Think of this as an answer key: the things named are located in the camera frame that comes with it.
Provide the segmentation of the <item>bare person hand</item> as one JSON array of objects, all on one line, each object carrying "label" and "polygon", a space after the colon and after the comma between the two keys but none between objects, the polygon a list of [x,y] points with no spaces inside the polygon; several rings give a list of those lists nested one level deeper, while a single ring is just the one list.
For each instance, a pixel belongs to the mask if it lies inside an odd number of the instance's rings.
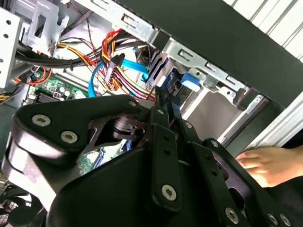
[{"label": "bare person hand", "polygon": [[263,188],[303,175],[303,147],[266,147],[245,151],[235,158]]}]

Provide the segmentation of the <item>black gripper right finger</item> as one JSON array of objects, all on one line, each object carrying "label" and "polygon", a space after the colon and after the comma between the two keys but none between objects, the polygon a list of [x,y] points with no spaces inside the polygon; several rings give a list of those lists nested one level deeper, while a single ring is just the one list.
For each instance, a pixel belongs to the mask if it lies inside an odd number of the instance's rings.
[{"label": "black gripper right finger", "polygon": [[297,216],[261,188],[215,139],[200,140],[166,98],[170,128],[177,135],[183,187],[183,227],[295,227]]}]

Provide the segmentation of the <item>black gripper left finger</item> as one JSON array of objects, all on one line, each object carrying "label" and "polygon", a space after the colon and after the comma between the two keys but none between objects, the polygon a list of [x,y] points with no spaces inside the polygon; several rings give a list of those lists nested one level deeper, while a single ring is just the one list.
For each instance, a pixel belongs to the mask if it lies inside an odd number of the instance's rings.
[{"label": "black gripper left finger", "polygon": [[156,103],[150,108],[127,95],[21,107],[13,117],[3,172],[49,211],[57,194],[84,176],[78,167],[83,154],[130,140],[128,152],[143,149],[151,154],[151,203],[167,212],[180,212],[181,177],[167,97],[157,87]]}]

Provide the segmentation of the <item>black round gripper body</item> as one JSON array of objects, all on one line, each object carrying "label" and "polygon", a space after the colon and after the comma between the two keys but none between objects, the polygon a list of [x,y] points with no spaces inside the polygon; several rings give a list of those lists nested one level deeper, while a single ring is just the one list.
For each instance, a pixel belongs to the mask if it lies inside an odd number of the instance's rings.
[{"label": "black round gripper body", "polygon": [[152,156],[143,149],[127,152],[67,184],[48,212],[49,227],[224,227],[206,183],[190,156],[178,147],[183,207],[169,213],[151,203]]}]

